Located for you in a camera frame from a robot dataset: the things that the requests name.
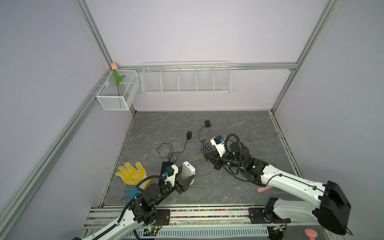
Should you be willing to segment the black network switch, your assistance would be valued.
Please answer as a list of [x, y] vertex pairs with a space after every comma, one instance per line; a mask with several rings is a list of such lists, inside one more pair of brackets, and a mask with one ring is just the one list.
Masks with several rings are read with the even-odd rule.
[[162, 168], [161, 168], [161, 173], [160, 175], [162, 176], [162, 180], [159, 180], [159, 185], [165, 185], [165, 180], [168, 177], [172, 177], [175, 173], [175, 170], [173, 168], [174, 163], [173, 162], [163, 162], [162, 163]]

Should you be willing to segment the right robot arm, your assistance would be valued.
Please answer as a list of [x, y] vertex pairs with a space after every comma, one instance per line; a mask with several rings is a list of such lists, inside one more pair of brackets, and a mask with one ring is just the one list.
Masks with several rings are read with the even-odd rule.
[[317, 221], [336, 235], [352, 234], [348, 228], [352, 206], [337, 183], [306, 180], [253, 158], [236, 134], [229, 134], [226, 138], [218, 135], [210, 142], [213, 149], [204, 157], [216, 170], [226, 166], [234, 177], [240, 174], [258, 187], [272, 186], [300, 198], [297, 203], [270, 198], [263, 210], [266, 222], [276, 223], [286, 219]]

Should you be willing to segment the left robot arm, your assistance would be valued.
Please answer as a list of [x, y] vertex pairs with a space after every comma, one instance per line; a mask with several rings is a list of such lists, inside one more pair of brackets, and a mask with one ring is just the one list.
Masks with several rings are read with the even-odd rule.
[[135, 199], [126, 204], [116, 220], [85, 239], [121, 240], [139, 227], [152, 224], [156, 221], [158, 214], [156, 206], [174, 191], [179, 194], [186, 192], [194, 178], [195, 176], [191, 175], [184, 179], [179, 174], [175, 180], [175, 185], [170, 189], [165, 184], [150, 184]]

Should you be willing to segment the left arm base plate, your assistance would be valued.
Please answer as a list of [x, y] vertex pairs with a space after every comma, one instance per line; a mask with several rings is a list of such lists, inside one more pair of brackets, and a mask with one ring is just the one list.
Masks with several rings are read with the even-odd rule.
[[157, 210], [154, 221], [150, 226], [168, 226], [171, 220], [171, 210], [170, 209], [159, 209]]

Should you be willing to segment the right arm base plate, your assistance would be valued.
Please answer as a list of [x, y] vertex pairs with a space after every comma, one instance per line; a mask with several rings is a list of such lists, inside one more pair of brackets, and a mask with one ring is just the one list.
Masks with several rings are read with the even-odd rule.
[[249, 208], [249, 218], [252, 224], [289, 224], [291, 219], [282, 219], [273, 211], [264, 208]]

